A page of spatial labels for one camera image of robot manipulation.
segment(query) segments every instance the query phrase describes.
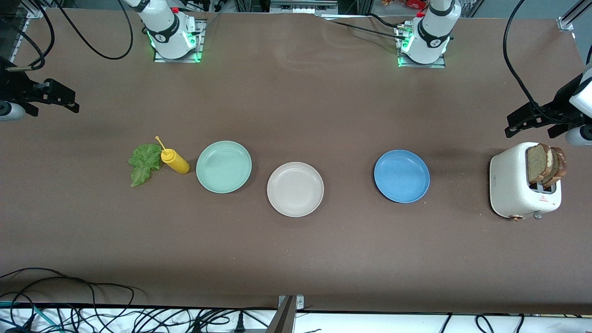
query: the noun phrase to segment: bread slice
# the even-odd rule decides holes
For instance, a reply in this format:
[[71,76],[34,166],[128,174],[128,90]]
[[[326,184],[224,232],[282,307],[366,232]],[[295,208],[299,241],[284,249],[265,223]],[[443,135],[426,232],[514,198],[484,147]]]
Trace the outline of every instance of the bread slice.
[[544,188],[551,187],[551,185],[555,184],[567,173],[567,162],[563,150],[561,150],[561,148],[552,147],[551,153],[553,154],[553,167],[551,168],[549,175],[542,180]]
[[553,153],[549,146],[539,143],[526,150],[526,168],[530,184],[542,181],[547,177],[551,173],[552,166]]

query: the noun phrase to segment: mint green plate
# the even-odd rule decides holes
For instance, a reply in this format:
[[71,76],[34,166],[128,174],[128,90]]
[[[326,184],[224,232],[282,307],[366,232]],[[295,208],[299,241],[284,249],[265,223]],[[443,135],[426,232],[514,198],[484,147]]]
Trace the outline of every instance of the mint green plate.
[[230,193],[244,185],[251,175],[251,156],[239,143],[218,141],[197,159],[197,179],[214,193]]

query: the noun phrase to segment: yellow squeeze bottle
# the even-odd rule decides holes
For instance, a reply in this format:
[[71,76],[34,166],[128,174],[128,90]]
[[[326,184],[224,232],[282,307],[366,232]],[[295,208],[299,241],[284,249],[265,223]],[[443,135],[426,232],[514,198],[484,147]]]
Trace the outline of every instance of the yellow squeeze bottle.
[[182,175],[189,172],[189,163],[187,163],[181,155],[177,154],[173,149],[166,149],[159,137],[156,137],[156,140],[158,140],[158,143],[162,146],[160,158],[164,163],[168,164],[169,167]]

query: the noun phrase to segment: brown table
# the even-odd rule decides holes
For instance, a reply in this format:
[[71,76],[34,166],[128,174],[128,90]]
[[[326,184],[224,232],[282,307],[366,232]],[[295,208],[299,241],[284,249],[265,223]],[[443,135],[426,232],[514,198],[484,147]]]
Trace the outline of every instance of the brown table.
[[[126,49],[120,12],[70,12],[97,49]],[[44,266],[131,284],[145,290],[136,303],[153,305],[273,306],[299,293],[328,310],[590,311],[591,150],[544,129],[505,138],[506,115],[526,101],[501,54],[506,20],[459,20],[446,69],[430,70],[398,68],[388,38],[305,14],[222,14],[194,65],[153,63],[136,15],[136,43],[119,61],[95,56],[50,16],[56,45],[29,76],[74,89],[81,112],[43,106],[37,119],[0,124],[2,272]],[[27,33],[47,44],[43,20]],[[583,69],[572,34],[553,20],[517,20],[509,49],[540,103]],[[17,63],[34,57],[24,45]],[[210,143],[240,142],[252,175],[221,195],[193,170],[164,167],[131,188],[131,151],[155,135],[192,169]],[[531,140],[565,150],[563,203],[541,221],[501,219],[488,162]],[[393,203],[374,185],[374,163],[392,149],[430,169],[416,203]],[[299,219],[266,197],[268,177],[289,161],[311,164],[325,183],[320,207]],[[39,290],[38,299],[90,300],[84,289]]]

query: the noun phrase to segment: black connector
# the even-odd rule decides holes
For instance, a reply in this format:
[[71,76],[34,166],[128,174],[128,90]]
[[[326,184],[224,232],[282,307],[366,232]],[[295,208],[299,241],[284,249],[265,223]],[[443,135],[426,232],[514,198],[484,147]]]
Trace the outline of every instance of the black connector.
[[236,328],[234,329],[234,333],[243,333],[246,329],[244,328],[243,323],[243,312],[239,312],[239,321],[236,323]]

